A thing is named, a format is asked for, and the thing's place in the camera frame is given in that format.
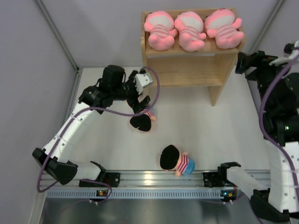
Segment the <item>boy doll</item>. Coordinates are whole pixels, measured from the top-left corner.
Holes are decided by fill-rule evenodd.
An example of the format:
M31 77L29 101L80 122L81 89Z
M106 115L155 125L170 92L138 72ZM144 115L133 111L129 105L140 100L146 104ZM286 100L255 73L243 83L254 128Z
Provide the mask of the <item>boy doll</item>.
M159 164L164 171L174 171L176 177L190 175L195 170L195 161L187 152L180 152L174 145L163 149Z
M151 108L140 116L134 116L130 119L130 125L141 132L149 132L152 128L152 122L156 121L157 118L154 113L154 109Z

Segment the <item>boy doll front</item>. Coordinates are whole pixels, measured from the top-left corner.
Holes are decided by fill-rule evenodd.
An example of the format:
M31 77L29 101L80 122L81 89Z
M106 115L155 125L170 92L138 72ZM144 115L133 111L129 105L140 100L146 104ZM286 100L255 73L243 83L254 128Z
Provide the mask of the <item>boy doll front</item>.
M180 152L174 145L163 149L159 164L164 171L174 171L176 177L190 175L195 170L195 161L187 152Z

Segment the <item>pink plush face down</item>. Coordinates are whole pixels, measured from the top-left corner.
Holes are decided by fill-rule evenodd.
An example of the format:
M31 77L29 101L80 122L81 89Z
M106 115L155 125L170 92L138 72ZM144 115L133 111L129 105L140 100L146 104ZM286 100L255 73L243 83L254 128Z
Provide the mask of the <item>pink plush face down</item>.
M175 28L179 32L179 45L187 52L204 48L206 33L201 17L193 11L179 14L175 19Z

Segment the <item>pink plush with heart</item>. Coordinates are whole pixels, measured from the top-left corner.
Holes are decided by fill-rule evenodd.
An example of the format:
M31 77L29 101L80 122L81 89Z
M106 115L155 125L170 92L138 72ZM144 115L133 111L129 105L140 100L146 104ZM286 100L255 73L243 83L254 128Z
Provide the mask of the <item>pink plush with heart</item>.
M174 19L165 11L149 13L145 19L144 30L149 33L149 45L157 51L168 50L174 44L178 33Z

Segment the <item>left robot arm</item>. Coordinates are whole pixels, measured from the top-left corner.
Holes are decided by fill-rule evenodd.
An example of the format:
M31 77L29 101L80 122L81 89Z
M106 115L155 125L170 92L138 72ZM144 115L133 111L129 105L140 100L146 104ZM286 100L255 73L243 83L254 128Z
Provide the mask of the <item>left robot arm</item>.
M96 162L79 164L70 161L70 155L86 132L104 109L114 101L126 101L135 114L144 111L150 102L148 96L140 101L139 97L153 83L150 73L141 69L134 70L127 80L125 70L116 65L104 68L102 77L96 84L85 88L78 98L69 118L43 148L36 148L32 156L50 176L62 185L77 179L89 179L94 186L101 186L106 180L102 167Z

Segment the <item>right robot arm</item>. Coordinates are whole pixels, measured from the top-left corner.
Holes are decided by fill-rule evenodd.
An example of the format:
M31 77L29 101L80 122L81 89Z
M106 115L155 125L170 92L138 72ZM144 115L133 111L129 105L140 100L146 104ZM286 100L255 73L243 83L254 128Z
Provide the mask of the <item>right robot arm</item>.
M298 48L288 57L238 54L235 72L255 81L261 98L258 121L269 146L271 185L258 182L237 162L221 164L218 180L242 190L260 223L299 217L299 75L290 71L298 61Z

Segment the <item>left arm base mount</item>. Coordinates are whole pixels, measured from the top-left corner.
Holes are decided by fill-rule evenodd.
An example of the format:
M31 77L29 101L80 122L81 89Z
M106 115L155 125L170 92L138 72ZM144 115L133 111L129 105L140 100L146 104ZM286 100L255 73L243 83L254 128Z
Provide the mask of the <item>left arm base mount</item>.
M118 187L120 183L121 174L118 172L101 172L96 180L80 180L79 187L88 188L88 187L104 187L104 184L109 185L110 187Z

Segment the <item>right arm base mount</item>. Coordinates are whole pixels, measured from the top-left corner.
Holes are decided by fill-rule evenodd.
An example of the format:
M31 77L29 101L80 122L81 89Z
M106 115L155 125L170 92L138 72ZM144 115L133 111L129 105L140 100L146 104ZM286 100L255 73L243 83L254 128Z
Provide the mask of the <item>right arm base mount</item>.
M203 173L204 186L209 188L215 187L233 187L233 183L229 182L226 177L218 172Z

